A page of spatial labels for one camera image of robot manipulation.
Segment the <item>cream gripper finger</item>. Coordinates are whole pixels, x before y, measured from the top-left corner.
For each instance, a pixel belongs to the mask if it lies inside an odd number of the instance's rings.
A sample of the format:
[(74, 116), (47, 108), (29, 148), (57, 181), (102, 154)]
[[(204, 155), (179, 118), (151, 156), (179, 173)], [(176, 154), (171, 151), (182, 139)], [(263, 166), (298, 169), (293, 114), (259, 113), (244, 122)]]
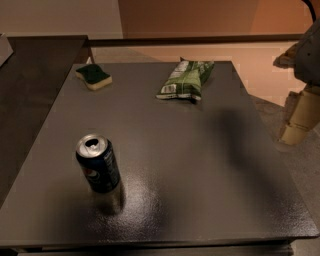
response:
[(301, 143), (320, 122), (320, 87), (307, 85), (299, 93), (290, 92), (284, 107), (279, 141), (287, 145)]

